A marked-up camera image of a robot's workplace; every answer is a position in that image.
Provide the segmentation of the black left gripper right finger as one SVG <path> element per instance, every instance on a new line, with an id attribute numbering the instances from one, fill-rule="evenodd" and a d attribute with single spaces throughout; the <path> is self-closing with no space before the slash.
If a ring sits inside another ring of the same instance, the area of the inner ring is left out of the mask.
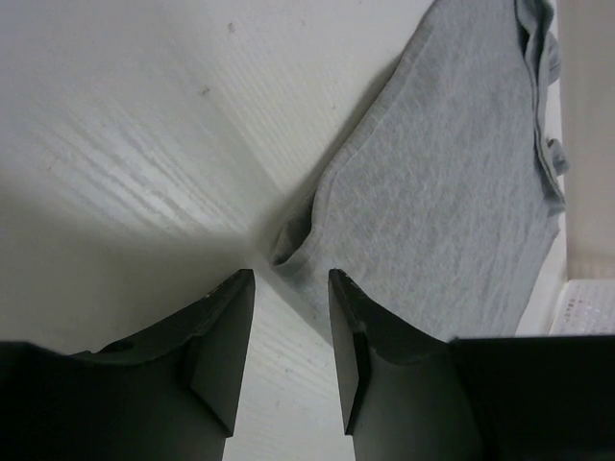
<path id="1" fill-rule="evenodd" d="M 344 430 L 359 460 L 610 460 L 614 340 L 443 342 L 329 273 Z"/>

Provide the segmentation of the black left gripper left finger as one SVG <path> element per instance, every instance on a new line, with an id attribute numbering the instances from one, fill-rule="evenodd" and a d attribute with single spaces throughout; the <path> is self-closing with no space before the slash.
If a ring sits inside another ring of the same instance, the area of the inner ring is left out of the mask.
<path id="1" fill-rule="evenodd" d="M 234 434 L 254 312 L 242 269 L 99 352 L 1 346 L 5 460 L 219 460 Z"/>

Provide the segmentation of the grey tank top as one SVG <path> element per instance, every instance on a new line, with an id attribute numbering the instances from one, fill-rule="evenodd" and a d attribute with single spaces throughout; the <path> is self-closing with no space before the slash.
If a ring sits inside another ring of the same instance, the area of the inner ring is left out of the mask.
<path id="1" fill-rule="evenodd" d="M 272 266 L 324 337 L 328 277 L 439 339 L 513 334 L 559 232 L 547 1 L 436 1 L 284 226 Z"/>

